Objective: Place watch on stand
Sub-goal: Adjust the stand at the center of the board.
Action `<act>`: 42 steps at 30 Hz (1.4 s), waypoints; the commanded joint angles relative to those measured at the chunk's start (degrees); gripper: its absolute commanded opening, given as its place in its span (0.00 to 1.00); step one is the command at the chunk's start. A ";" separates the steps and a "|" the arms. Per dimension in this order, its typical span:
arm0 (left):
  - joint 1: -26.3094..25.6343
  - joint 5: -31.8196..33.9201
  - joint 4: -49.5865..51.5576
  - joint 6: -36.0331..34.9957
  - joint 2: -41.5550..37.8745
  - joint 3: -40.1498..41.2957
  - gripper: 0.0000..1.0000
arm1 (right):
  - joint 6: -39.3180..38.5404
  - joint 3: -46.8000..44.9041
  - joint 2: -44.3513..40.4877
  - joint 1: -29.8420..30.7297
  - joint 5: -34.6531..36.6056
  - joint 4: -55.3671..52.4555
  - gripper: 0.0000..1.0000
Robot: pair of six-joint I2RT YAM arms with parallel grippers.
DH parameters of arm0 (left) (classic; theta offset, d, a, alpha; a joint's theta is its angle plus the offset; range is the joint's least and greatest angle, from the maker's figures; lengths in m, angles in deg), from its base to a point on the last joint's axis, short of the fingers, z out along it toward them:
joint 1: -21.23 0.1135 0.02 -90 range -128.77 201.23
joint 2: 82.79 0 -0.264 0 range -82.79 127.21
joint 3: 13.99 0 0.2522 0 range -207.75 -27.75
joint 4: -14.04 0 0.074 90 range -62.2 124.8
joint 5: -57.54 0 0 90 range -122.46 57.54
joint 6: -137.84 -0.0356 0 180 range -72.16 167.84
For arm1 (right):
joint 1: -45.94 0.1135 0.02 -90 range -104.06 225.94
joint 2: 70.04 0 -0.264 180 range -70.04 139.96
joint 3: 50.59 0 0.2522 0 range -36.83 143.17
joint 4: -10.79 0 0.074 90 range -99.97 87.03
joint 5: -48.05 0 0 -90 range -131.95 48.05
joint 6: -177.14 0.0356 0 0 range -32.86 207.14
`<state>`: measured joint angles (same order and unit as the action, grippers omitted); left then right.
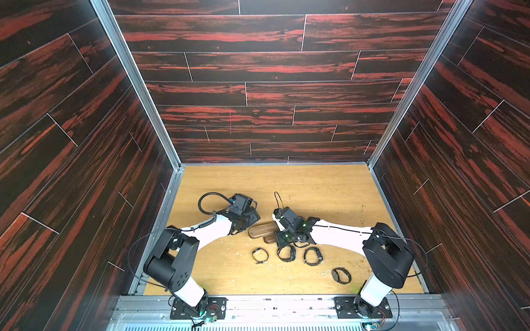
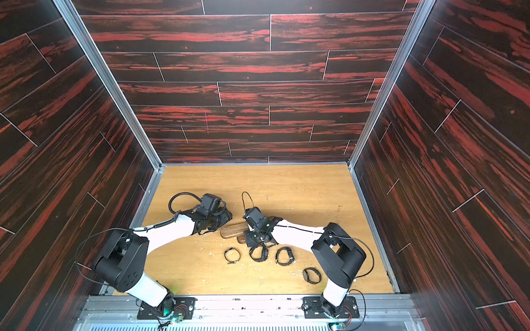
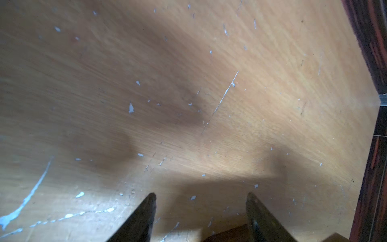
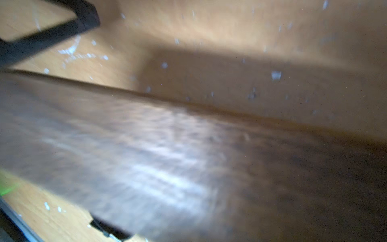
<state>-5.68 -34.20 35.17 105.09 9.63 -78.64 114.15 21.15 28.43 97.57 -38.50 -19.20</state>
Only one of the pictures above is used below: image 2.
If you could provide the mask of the wooden watch stand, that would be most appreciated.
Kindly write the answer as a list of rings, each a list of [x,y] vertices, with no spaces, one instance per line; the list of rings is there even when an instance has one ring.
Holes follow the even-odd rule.
[[[246,223],[246,225],[244,226],[243,223],[238,223],[236,225],[232,225],[232,226],[225,226],[221,229],[221,237],[223,239],[229,239],[229,238],[233,238],[233,237],[243,237],[243,239],[239,239],[239,242],[241,244],[246,244],[246,240],[245,240],[245,236],[244,236],[244,231],[245,230],[248,230],[248,225]]]

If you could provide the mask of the slim black watch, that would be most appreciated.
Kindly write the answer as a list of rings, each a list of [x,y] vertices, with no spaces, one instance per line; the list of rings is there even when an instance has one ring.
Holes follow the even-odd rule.
[[[237,248],[230,247],[224,251],[224,258],[229,265],[240,262],[242,255]]]

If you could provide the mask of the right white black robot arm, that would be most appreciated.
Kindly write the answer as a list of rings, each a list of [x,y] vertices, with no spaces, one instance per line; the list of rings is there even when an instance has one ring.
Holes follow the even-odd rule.
[[[266,217],[259,208],[245,210],[244,232],[247,246],[273,243],[311,252],[328,277],[320,297],[320,306],[329,317],[337,317],[345,297],[367,258],[366,252],[336,223],[310,227],[291,223],[280,217]]]

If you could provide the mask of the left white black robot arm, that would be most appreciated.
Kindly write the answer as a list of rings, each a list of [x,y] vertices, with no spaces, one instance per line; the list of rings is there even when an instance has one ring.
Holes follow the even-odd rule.
[[[173,216],[166,221],[113,230],[94,267],[108,285],[143,301],[160,317],[172,314],[177,304],[173,292],[145,273],[147,256],[178,239],[213,233],[233,218],[225,201],[213,194],[178,193],[168,209]]]

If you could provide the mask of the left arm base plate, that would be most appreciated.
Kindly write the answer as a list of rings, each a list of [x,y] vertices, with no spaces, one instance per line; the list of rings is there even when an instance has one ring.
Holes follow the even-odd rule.
[[[149,306],[142,302],[137,314],[138,320],[181,322],[193,318],[197,299],[195,297],[166,298],[159,306]]]

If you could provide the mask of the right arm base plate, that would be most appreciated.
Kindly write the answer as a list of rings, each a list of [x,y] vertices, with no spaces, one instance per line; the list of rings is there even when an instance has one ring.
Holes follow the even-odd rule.
[[[339,306],[334,306],[322,295],[303,297],[301,309],[306,319],[357,319],[360,317],[356,299],[348,296]]]

